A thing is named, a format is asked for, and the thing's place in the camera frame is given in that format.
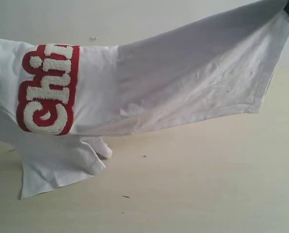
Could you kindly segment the white t-shirt red patch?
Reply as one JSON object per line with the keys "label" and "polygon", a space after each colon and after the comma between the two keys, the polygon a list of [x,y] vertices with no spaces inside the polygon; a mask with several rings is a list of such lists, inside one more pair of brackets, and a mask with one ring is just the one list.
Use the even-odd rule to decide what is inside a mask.
{"label": "white t-shirt red patch", "polygon": [[261,0],[121,46],[0,39],[0,141],[20,197],[95,176],[105,136],[255,114],[289,37],[288,0]]}

